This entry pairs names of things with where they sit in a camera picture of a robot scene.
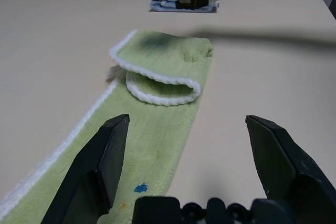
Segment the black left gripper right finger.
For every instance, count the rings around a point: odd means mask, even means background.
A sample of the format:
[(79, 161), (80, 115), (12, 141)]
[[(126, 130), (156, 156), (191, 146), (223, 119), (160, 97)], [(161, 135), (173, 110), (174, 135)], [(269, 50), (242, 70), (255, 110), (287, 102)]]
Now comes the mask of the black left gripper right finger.
[(297, 223), (335, 223), (335, 188), (289, 133), (275, 122), (246, 116), (258, 177), (270, 200), (283, 200)]

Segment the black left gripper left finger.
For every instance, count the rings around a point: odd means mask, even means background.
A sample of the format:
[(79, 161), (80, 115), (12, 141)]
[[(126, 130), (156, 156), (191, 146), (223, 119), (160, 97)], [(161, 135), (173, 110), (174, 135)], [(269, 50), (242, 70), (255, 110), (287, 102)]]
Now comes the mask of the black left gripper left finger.
[(121, 177), (129, 115), (103, 123), (78, 152), (42, 223), (97, 223), (113, 207)]

